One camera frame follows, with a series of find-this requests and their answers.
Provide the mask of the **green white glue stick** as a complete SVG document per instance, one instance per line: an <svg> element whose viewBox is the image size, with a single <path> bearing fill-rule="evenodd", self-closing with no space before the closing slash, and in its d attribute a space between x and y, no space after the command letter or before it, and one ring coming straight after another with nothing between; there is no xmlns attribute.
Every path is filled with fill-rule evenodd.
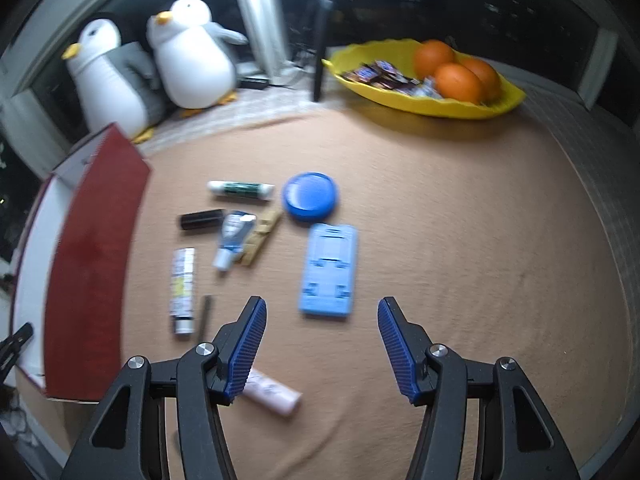
<svg viewBox="0 0 640 480"><path fill-rule="evenodd" d="M268 183L210 180L206 183L209 192L217 197L238 198L239 200L260 200L269 202L276 187Z"/></svg>

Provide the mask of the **light blue phone stand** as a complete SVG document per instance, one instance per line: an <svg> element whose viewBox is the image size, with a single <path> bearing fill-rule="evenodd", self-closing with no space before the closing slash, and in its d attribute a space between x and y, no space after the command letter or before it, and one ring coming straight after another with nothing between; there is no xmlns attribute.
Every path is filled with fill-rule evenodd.
<svg viewBox="0 0 640 480"><path fill-rule="evenodd" d="M354 226L317 223L309 231L299 295L300 312L347 318L352 313L358 231Z"/></svg>

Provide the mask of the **small plush penguin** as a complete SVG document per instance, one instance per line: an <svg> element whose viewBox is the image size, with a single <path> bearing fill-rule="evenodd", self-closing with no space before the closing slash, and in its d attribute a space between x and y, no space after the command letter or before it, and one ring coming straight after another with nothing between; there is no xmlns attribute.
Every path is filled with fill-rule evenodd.
<svg viewBox="0 0 640 480"><path fill-rule="evenodd" d="M236 99L238 72L228 47L248 39L215 23L207 3L176 0L148 19L146 38L165 92L181 116Z"/></svg>

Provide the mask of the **yellow fruit bowl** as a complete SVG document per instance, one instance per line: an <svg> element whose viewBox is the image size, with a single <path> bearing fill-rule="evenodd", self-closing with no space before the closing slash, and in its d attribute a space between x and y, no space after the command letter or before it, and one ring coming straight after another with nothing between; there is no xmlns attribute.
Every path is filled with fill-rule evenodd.
<svg viewBox="0 0 640 480"><path fill-rule="evenodd" d="M419 115L491 118L525 100L525 92L488 63L441 41L386 39L351 44L323 64L360 96Z"/></svg>

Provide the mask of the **large plush penguin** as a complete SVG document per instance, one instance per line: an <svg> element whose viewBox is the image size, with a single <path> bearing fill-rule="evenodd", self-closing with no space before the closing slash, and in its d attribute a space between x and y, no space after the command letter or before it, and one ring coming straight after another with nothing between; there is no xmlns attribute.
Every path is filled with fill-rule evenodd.
<svg viewBox="0 0 640 480"><path fill-rule="evenodd" d="M134 144L152 138L166 107L155 64L137 41L123 44L116 24L98 18L61 58L90 133L114 124Z"/></svg>

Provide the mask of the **pink lotion bottle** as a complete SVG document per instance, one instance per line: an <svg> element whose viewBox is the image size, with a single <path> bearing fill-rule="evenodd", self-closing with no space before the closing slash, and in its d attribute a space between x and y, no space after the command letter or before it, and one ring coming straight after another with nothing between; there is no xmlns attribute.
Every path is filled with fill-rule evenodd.
<svg viewBox="0 0 640 480"><path fill-rule="evenodd" d="M282 382L252 368L248 374L243 396L282 417L290 417L299 407L302 394Z"/></svg>

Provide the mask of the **clear blue sanitizer bottle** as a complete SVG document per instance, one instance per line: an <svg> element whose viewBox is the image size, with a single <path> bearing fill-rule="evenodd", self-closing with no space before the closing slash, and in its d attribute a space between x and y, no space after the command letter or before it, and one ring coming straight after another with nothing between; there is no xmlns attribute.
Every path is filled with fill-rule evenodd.
<svg viewBox="0 0 640 480"><path fill-rule="evenodd" d="M244 243L257 221L256 214L234 210L230 211L220 228L219 247L213 261L213 267L219 272L227 272L239 258Z"/></svg>

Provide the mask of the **black cylinder tube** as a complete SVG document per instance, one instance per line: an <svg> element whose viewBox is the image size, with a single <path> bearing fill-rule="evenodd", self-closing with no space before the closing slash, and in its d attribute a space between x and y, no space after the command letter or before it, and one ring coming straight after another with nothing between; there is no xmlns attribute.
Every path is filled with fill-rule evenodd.
<svg viewBox="0 0 640 480"><path fill-rule="evenodd" d="M186 232L214 230L221 227L226 212L223 209L209 209L190 214L182 214L178 218L178 226Z"/></svg>

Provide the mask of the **blue round tin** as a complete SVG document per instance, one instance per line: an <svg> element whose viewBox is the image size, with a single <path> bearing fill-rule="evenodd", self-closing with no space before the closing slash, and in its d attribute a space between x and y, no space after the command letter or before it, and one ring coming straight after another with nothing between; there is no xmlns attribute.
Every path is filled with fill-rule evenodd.
<svg viewBox="0 0 640 480"><path fill-rule="evenodd" d="M335 181L321 172L296 174L282 190L284 210L296 221L321 222L328 218L338 202Z"/></svg>

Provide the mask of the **wooden clothespin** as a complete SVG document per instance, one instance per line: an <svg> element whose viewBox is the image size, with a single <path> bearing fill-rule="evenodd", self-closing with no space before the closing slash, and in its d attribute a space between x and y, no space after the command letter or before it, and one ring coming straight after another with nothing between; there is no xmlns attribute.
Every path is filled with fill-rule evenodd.
<svg viewBox="0 0 640 480"><path fill-rule="evenodd" d="M241 266L251 266L253 264L281 217L282 210L280 208L270 208L258 214L256 223L250 230L250 234L248 234L238 258L238 263Z"/></svg>

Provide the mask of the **patterned lighter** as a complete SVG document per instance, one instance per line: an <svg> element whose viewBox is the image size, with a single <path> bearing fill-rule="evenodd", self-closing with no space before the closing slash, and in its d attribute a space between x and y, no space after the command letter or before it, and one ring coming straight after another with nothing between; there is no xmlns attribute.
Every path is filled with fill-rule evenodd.
<svg viewBox="0 0 640 480"><path fill-rule="evenodd" d="M194 270L195 249L177 249L171 261L169 313L178 337L194 332Z"/></svg>

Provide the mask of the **wrapped candy pile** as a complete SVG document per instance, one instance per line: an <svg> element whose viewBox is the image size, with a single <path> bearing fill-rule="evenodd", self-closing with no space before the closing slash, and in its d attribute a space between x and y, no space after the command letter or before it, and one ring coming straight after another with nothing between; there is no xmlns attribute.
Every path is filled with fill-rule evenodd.
<svg viewBox="0 0 640 480"><path fill-rule="evenodd" d="M436 91L432 78L416 79L407 77L393 64L382 60L375 60L369 64L362 63L353 70L346 70L346 72L340 73L340 76L350 82L366 84L382 90L395 91L414 98L433 98L438 100L442 98Z"/></svg>

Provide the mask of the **orange back right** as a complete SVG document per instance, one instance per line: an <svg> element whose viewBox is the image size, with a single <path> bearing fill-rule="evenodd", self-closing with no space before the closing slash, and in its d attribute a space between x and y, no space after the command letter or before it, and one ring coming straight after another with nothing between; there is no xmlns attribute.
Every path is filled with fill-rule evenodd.
<svg viewBox="0 0 640 480"><path fill-rule="evenodd" d="M470 70L483 85L486 103L497 101L502 95L501 79L498 72L479 58L462 58L460 64Z"/></svg>

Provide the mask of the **grey long spoon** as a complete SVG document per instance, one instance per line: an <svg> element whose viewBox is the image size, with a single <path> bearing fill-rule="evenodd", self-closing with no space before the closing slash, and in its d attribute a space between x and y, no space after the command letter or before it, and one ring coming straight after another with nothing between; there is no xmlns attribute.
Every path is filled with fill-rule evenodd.
<svg viewBox="0 0 640 480"><path fill-rule="evenodd" d="M202 301L200 322L198 322L198 342L206 341L210 314L213 310L214 298L212 295L205 295Z"/></svg>

